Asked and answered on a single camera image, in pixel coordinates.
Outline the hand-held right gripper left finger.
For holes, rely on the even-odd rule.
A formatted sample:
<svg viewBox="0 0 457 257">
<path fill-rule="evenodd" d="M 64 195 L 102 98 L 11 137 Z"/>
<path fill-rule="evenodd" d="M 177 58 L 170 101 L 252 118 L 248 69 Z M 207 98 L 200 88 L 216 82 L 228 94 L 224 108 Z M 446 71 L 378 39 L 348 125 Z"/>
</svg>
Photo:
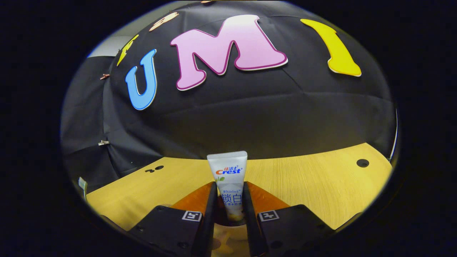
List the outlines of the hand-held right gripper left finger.
<svg viewBox="0 0 457 257">
<path fill-rule="evenodd" d="M 152 249 L 154 257 L 210 257 L 217 198 L 216 183 L 211 182 L 203 211 L 156 206 L 129 235 Z"/>
</svg>

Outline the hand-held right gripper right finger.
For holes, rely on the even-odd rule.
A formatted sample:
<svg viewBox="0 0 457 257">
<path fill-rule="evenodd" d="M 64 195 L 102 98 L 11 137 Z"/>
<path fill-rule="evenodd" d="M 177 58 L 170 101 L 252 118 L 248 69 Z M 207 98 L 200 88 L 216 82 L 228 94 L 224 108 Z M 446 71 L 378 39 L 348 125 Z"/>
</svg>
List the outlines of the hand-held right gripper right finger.
<svg viewBox="0 0 457 257">
<path fill-rule="evenodd" d="M 288 206 L 262 188 L 243 188 L 247 241 L 252 257 L 302 257 L 336 232 L 305 205 Z"/>
</svg>

